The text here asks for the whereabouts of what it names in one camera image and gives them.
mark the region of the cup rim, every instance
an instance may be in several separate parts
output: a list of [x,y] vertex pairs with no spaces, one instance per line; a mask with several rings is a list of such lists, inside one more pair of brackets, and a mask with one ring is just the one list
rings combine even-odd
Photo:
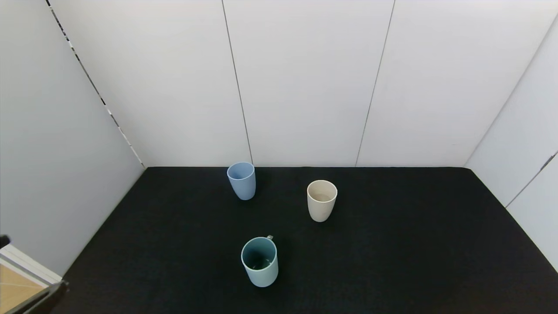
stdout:
[[[242,178],[242,179],[235,179],[235,178],[231,177],[230,174],[229,174],[230,169],[231,169],[232,167],[238,165],[238,164],[249,164],[250,166],[252,166],[252,172],[250,172],[249,175],[247,175],[246,177],[244,177],[244,178]],[[251,163],[249,163],[249,162],[247,162],[247,161],[240,161],[240,162],[238,162],[238,163],[235,163],[235,164],[232,164],[232,165],[229,166],[229,168],[227,169],[227,176],[228,176],[229,179],[231,179],[231,180],[241,181],[241,180],[246,180],[246,179],[248,179],[249,177],[251,177],[252,174],[254,174],[254,171],[256,171],[256,167],[254,167],[253,164],[251,164]]]
[[[331,186],[333,186],[333,188],[335,189],[335,196],[332,197],[329,201],[318,201],[317,199],[315,199],[314,197],[312,197],[312,195],[310,194],[310,186],[315,183],[315,182],[327,182],[329,184],[331,184]],[[315,180],[310,182],[310,184],[308,184],[308,187],[306,188],[306,195],[308,195],[313,201],[318,202],[318,203],[329,203],[332,202],[333,200],[335,200],[337,198],[337,187],[335,186],[335,184],[327,181],[327,180]]]
[[[246,266],[246,264],[244,263],[244,259],[242,258],[242,256],[244,255],[244,249],[246,248],[246,246],[250,242],[254,241],[255,239],[266,239],[269,242],[271,242],[271,244],[273,244],[273,248],[275,249],[275,256],[273,257],[273,261],[271,261],[271,263],[269,265],[267,265],[265,268],[262,268],[262,269],[252,269],[251,267]],[[269,267],[271,267],[271,265],[273,265],[276,260],[277,260],[277,246],[275,245],[275,242],[273,242],[273,240],[271,240],[270,238],[265,237],[265,236],[257,236],[255,238],[250,239],[248,242],[246,242],[246,244],[244,244],[244,246],[242,247],[242,251],[240,252],[240,261],[242,262],[242,265],[244,265],[245,268],[248,268],[252,272],[262,272],[262,271],[268,269]]]

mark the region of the white backdrop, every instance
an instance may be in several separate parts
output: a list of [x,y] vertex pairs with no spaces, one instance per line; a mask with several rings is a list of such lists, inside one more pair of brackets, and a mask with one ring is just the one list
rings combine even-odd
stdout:
[[510,214],[558,271],[558,159],[508,206]]
[[558,23],[467,167],[507,206],[558,150]]
[[64,275],[143,167],[44,1],[0,1],[0,233]]
[[392,0],[51,3],[146,166],[463,166],[558,12],[531,0],[396,0],[393,16]]
[[556,1],[397,0],[358,165],[463,166],[556,12]]

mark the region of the panel seam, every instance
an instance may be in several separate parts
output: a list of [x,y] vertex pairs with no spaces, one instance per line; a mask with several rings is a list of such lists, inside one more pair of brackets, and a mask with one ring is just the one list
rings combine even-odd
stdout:
[[[556,156],[556,155],[558,155],[558,150],[554,153],[553,156]],[[549,162],[548,164],[546,164],[544,167],[542,167],[542,168],[537,172],[537,174],[535,174],[535,176],[534,176],[531,180],[529,180],[529,182],[521,189],[521,191],[519,191],[519,193],[517,193],[517,195],[515,195],[515,196],[512,198],[512,200],[511,200],[505,207],[508,208],[508,206],[509,206],[511,203],[513,203],[513,201],[516,200],[516,198],[523,192],[523,190],[525,190],[525,189],[529,186],[529,184],[531,184],[531,182],[533,182],[533,180],[535,180],[535,178],[536,178],[536,177],[544,170],[544,168],[545,168],[546,166],[548,166],[551,162],[552,162],[552,160],[550,160],[550,162]]]
[[384,51],[386,50],[386,43],[387,43],[387,37],[388,37],[388,34],[389,34],[389,27],[391,26],[391,19],[393,17],[393,10],[395,9],[395,1],[396,0],[393,0],[393,5],[391,7],[391,14],[389,15],[389,22],[387,24],[386,37],[384,38],[382,54],[380,55],[380,62],[378,64],[378,70],[376,71],[376,78],[374,80],[374,86],[372,87],[372,95],[370,96],[370,103],[368,104],[368,112],[366,113],[366,120],[364,121],[364,128],[362,129],[362,137],[360,138],[360,145],[358,146],[357,160],[354,163],[355,167],[357,166],[358,158],[360,157],[360,149],[362,148],[362,142],[364,140],[364,133],[366,132],[366,126],[368,124],[368,116],[370,115],[370,108],[372,106],[372,99],[374,99],[374,92],[376,91],[376,84],[378,83],[378,76],[380,74],[380,68],[382,67],[382,59],[383,59]]
[[254,158],[252,157],[252,148],[250,147],[250,137],[248,136],[248,126],[246,125],[246,116],[244,115],[244,105],[242,103],[242,95],[240,94],[240,84],[238,83],[237,66],[234,62],[233,44],[230,41],[229,23],[227,21],[227,13],[225,12],[225,3],[223,2],[223,0],[221,0],[221,6],[223,7],[223,16],[225,17],[225,26],[227,27],[227,37],[229,39],[230,57],[233,61],[234,78],[237,80],[238,98],[240,99],[240,108],[242,110],[242,120],[244,121],[244,130],[246,131],[246,141],[248,142],[248,151],[250,152],[250,161],[252,162],[252,164],[254,164]]
[[99,93],[99,90],[97,89],[97,86],[95,86],[95,83],[93,83],[93,80],[91,79],[91,77],[89,76],[89,73],[87,72],[87,70],[85,70],[85,67],[83,66],[83,63],[81,62],[81,59],[79,59],[78,53],[75,51],[74,46],[71,44],[70,39],[68,38],[68,35],[66,34],[66,32],[64,31],[64,28],[62,27],[62,24],[60,23],[60,21],[58,20],[58,17],[56,16],[56,13],[54,12],[54,8],[52,7],[52,5],[50,4],[49,0],[45,0],[46,4],[48,5],[50,12],[52,13],[52,16],[54,16],[54,20],[56,21],[56,23],[58,23],[58,27],[60,28],[60,31],[62,32],[62,35],[64,35],[64,38],[66,39],[66,41],[68,42],[68,45],[70,46],[70,49],[72,50],[72,52],[74,53],[75,58],[78,60],[79,65],[81,66],[81,69],[83,70],[83,72],[85,73],[85,76],[87,77],[87,80],[89,81],[89,83],[91,83],[91,86],[93,86],[93,89],[95,90],[95,93],[97,93],[97,96],[99,96],[99,99],[101,99],[101,102],[103,103],[103,107],[107,110],[108,114],[110,115],[110,117],[112,118],[112,120],[114,121],[114,124],[116,124],[116,127],[118,128],[118,131],[120,131],[120,134],[122,134],[122,136],[124,137],[124,139],[126,140],[126,143],[128,144],[128,146],[130,147],[130,149],[132,150],[132,152],[134,153],[134,155],[136,156],[136,158],[138,159],[139,163],[142,165],[142,167],[144,169],[146,169],[145,165],[143,164],[143,162],[140,159],[140,156],[137,154],[136,150],[134,149],[134,147],[132,146],[132,144],[130,143],[130,141],[128,140],[128,138],[126,137],[126,135],[124,134],[124,131],[122,131],[122,128],[120,127],[120,125],[118,124],[118,122],[116,121],[116,118],[114,118],[112,112],[109,110],[109,108],[107,107],[107,104],[105,103],[103,97],[101,96],[101,94]]

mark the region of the teal mug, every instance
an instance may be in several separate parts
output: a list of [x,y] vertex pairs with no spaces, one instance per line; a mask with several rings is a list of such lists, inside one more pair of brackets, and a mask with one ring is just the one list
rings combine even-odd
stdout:
[[277,247],[271,239],[273,236],[255,237],[244,244],[240,253],[242,265],[256,287],[269,286],[279,274]]

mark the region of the beige cup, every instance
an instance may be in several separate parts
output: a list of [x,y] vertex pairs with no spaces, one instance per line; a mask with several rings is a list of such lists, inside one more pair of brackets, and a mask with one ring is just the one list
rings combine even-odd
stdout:
[[310,217],[317,222],[328,219],[337,198],[335,185],[326,180],[316,180],[308,185],[306,195]]

